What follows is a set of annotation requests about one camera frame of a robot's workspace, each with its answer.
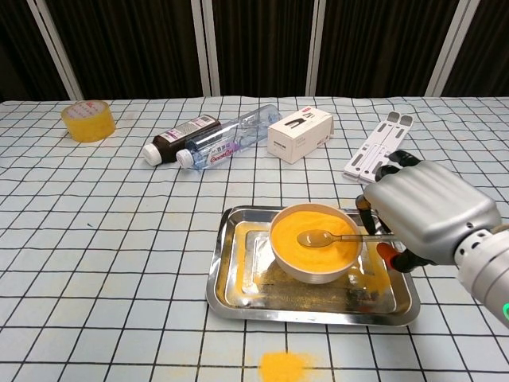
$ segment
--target spoon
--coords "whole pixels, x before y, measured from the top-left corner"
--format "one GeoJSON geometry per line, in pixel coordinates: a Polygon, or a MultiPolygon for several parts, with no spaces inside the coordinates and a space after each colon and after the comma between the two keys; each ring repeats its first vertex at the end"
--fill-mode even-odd
{"type": "Polygon", "coordinates": [[[393,240],[394,235],[333,235],[324,229],[311,229],[298,234],[297,241],[304,247],[327,247],[336,241],[385,241],[393,240]]]}

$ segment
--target white bowl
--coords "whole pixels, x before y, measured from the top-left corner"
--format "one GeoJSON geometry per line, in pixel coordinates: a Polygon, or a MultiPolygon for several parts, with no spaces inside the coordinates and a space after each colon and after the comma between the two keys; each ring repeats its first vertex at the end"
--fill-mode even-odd
{"type": "Polygon", "coordinates": [[[357,244],[357,253],[352,258],[352,261],[347,264],[346,266],[337,269],[335,271],[329,271],[329,272],[310,272],[310,271],[304,271],[298,267],[295,267],[291,265],[290,263],[287,263],[282,257],[278,254],[278,251],[274,248],[274,245],[272,244],[272,230],[276,226],[276,224],[283,218],[287,217],[288,215],[291,215],[292,213],[295,213],[297,211],[314,211],[314,212],[322,212],[326,213],[328,215],[337,216],[344,221],[348,223],[350,227],[352,227],[354,234],[360,235],[359,227],[357,227],[357,224],[355,221],[351,219],[350,216],[348,216],[346,213],[340,211],[339,209],[335,209],[333,207],[330,207],[328,205],[319,205],[315,203],[304,203],[301,205],[292,205],[290,207],[287,207],[283,209],[280,213],[278,213],[275,218],[272,220],[272,223],[270,224],[270,230],[269,230],[269,238],[270,238],[270,245],[272,246],[272,251],[274,252],[274,256],[276,258],[276,262],[278,263],[279,267],[286,272],[288,275],[292,276],[293,278],[302,281],[303,283],[309,283],[309,284],[325,284],[330,283],[331,281],[334,281],[338,279],[343,273],[345,273],[349,267],[353,265],[353,263],[357,260],[357,257],[359,257],[360,252],[362,251],[363,244],[358,243],[357,244]]]}

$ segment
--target bottle label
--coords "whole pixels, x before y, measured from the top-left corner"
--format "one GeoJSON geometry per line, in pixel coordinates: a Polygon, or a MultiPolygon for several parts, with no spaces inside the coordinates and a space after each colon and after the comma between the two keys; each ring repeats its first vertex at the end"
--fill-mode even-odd
{"type": "Polygon", "coordinates": [[[235,141],[230,142],[219,142],[217,145],[212,147],[210,154],[207,157],[206,166],[215,165],[221,162],[225,158],[229,158],[239,149],[239,145],[235,141]]]}
{"type": "Polygon", "coordinates": [[[203,129],[209,125],[212,125],[216,121],[206,115],[202,115],[201,117],[190,120],[189,122],[182,123],[181,125],[174,127],[164,133],[160,134],[160,136],[166,139],[168,142],[172,143],[185,137],[186,135],[192,134],[199,129],[203,129]]]}

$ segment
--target black curtain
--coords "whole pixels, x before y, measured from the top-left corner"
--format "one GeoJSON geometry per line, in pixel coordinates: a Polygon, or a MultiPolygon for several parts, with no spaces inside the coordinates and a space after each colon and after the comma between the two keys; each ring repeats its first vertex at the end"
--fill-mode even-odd
{"type": "Polygon", "coordinates": [[[303,96],[313,0],[213,0],[223,95],[303,96]]]}
{"type": "Polygon", "coordinates": [[[483,0],[443,96],[509,96],[509,1],[483,0]]]}
{"type": "Polygon", "coordinates": [[[69,99],[25,0],[0,1],[0,102],[69,99]]]}
{"type": "Polygon", "coordinates": [[[189,0],[46,0],[87,99],[202,96],[189,0]]]}
{"type": "Polygon", "coordinates": [[[457,0],[327,2],[318,96],[423,96],[457,0]]]}

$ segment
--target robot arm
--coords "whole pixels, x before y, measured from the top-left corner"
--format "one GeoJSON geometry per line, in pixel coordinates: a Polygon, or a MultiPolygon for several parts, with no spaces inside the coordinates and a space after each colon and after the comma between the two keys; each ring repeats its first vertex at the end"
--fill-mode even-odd
{"type": "Polygon", "coordinates": [[[371,210],[383,229],[406,246],[397,253],[379,245],[389,267],[458,265],[465,289],[509,327],[509,230],[495,202],[434,162],[395,151],[396,166],[382,166],[377,183],[356,200],[367,231],[375,233],[371,210]]]}

